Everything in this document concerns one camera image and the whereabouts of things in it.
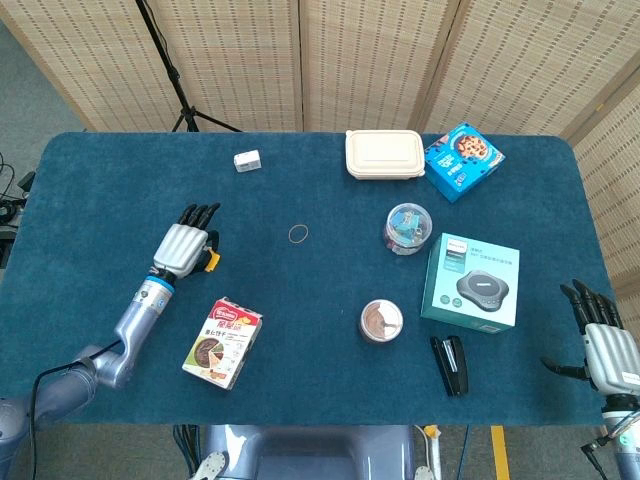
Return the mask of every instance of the snack box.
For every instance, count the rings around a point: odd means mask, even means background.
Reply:
[[[224,297],[202,325],[182,369],[225,390],[233,388],[262,326],[262,315]]]
[[[468,123],[425,149],[425,175],[451,203],[491,175],[505,156]]]

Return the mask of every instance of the blue cereal box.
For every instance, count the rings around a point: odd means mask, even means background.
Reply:
[[[425,149],[426,176],[451,203],[491,175],[505,156],[468,123]]]

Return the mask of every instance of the jar lid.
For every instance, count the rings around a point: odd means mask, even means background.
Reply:
[[[402,312],[389,300],[369,302],[360,315],[363,333],[374,342],[388,342],[402,330]]]

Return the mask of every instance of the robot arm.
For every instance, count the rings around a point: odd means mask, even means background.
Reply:
[[[589,380],[594,390],[606,397],[602,409],[607,434],[581,447],[594,468],[606,480],[594,451],[609,441],[616,443],[616,461],[623,480],[640,480],[640,353],[631,334],[624,330],[615,304],[592,292],[582,282],[576,290],[562,285],[582,335],[585,364],[566,367],[542,357],[553,373]]]
[[[90,403],[98,384],[120,388],[126,383],[147,335],[175,292],[175,281],[193,272],[211,272],[217,265],[219,234],[205,229],[219,207],[219,203],[190,205],[171,226],[153,257],[149,274],[115,327],[123,353],[100,353],[99,347],[85,347],[72,368],[38,390],[34,409],[38,428]],[[29,433],[30,400],[30,395],[0,398],[0,480],[7,477],[18,447]]]

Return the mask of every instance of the wireless charger box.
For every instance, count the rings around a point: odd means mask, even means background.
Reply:
[[[516,324],[520,252],[443,233],[429,254],[421,317],[497,333]]]

